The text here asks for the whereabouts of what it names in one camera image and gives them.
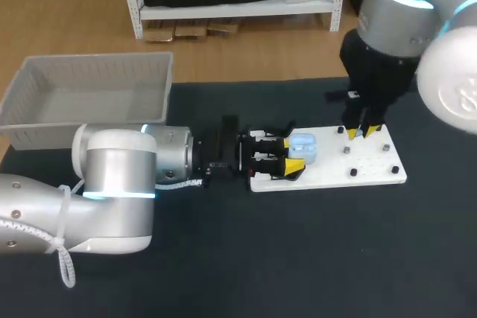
black tablecloth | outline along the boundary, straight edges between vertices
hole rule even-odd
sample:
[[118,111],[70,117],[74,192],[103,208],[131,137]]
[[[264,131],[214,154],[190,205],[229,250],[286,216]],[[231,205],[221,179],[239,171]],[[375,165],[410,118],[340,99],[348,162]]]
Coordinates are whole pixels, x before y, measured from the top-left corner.
[[[175,84],[168,123],[339,124],[345,80]],[[2,317],[477,317],[477,138],[417,93],[388,113],[404,185],[248,193],[242,182],[161,193],[144,252],[0,257]],[[9,149],[4,173],[74,185],[69,152]]]

gray plastic basket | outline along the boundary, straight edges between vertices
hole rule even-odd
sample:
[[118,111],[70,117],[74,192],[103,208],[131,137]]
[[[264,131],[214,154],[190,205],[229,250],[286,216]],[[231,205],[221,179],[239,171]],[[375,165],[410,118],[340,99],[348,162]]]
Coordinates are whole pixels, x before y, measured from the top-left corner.
[[172,53],[27,57],[0,108],[16,150],[71,148],[84,123],[164,123]]

white cable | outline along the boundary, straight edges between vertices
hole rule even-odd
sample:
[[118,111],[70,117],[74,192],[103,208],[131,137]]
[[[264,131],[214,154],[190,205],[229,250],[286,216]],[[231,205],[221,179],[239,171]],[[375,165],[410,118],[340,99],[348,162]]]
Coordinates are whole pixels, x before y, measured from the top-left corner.
[[64,240],[62,238],[54,238],[47,232],[37,229],[36,227],[25,225],[23,223],[17,223],[11,220],[0,219],[0,227],[36,236],[55,247],[58,250],[58,258],[60,259],[61,279],[67,288],[73,288],[75,286],[75,267],[73,266],[73,261],[68,250],[64,247]]
[[77,192],[78,190],[80,190],[80,188],[83,186],[83,184],[84,184],[84,179],[80,180],[80,181],[74,186],[74,188],[72,189],[72,194],[76,194],[76,192]]
[[63,238],[65,234],[65,227],[66,227],[66,215],[69,211],[69,203],[72,197],[72,191],[69,186],[60,185],[60,190],[63,191],[65,194],[63,203],[61,204],[60,208],[60,215],[58,217],[58,227],[57,227],[57,235],[52,236],[45,231],[37,229],[34,226],[26,225],[23,223],[17,223],[16,221],[12,220],[3,220],[0,219],[0,227],[5,229],[12,229],[15,231],[24,232],[25,234],[29,234],[32,236],[36,236],[41,238],[42,240],[48,242],[50,247],[45,251],[45,253],[53,253],[53,251],[58,251],[58,259],[60,261],[60,272],[61,272],[61,279],[67,288],[73,288],[76,284],[76,273],[75,273],[75,266],[73,266],[73,260],[70,256],[68,250],[65,248],[65,239]]
[[156,184],[156,189],[157,190],[174,190],[174,189],[186,188],[188,186],[202,186],[202,179],[186,180],[185,182],[178,182],[177,184],[167,184],[167,185]]

white metal shelf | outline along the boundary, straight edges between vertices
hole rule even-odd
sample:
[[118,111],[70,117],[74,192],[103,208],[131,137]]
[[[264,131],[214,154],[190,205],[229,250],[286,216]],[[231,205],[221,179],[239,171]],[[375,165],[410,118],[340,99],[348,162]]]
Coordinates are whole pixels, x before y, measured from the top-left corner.
[[141,20],[235,18],[243,16],[270,16],[289,14],[331,13],[329,0],[286,4],[282,0],[265,0],[244,4],[224,4],[213,7],[146,7],[139,11]]
[[343,0],[316,0],[286,4],[282,0],[266,0],[244,4],[223,4],[213,7],[146,7],[143,0],[127,0],[131,22],[137,39],[142,39],[143,20],[233,18],[311,13],[331,13],[330,31],[338,31]]

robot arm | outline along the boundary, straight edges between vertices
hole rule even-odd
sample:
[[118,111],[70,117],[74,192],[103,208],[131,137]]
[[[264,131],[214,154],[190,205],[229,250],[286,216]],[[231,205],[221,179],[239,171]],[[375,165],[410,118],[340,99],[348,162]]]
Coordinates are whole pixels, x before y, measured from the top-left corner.
[[[234,116],[218,130],[193,138],[187,127],[159,124],[81,126],[72,145],[83,196],[29,178],[0,175],[0,253],[58,250],[63,281],[75,285],[69,252],[125,254],[151,242],[156,188],[206,186],[213,177],[250,178],[255,172],[295,180],[311,164],[315,138],[266,129],[274,139],[257,141],[239,132]],[[293,139],[306,158],[297,157]],[[268,154],[266,159],[255,153]],[[188,180],[192,176],[201,179]]]
[[364,0],[341,59],[350,76],[343,122],[350,139],[369,136],[417,72],[426,106],[477,133],[477,0]]

